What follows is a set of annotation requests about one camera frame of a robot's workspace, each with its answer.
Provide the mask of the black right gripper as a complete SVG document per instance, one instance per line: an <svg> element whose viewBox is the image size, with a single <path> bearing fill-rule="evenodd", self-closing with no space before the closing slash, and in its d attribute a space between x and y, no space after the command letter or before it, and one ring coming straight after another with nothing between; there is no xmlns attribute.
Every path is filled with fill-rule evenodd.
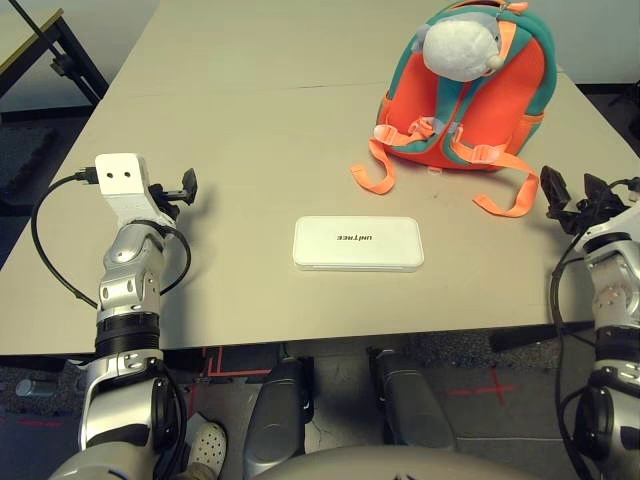
<svg viewBox="0 0 640 480"><path fill-rule="evenodd" d="M548 202L546 216L557 220L568 235L583 233L628 209L628 206L611 192L604 180L589 173L584 174L586 198L577 203L577 211L565 210L571 197L560 172L550 166L544 166L540 173L540 185Z"/></svg>

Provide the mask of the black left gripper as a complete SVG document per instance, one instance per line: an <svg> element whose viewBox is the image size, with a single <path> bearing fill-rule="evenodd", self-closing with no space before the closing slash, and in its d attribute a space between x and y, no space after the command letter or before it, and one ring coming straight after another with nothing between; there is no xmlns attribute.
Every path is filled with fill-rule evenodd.
<svg viewBox="0 0 640 480"><path fill-rule="evenodd" d="M180 213L179 207L174 205L174 202L181 201L187 205L193 204L197 190L197 177L193 168L184 173L180 190L165 191L161 184L153 184L148 187L149 194L155 205L170 218L177 218Z"/></svg>

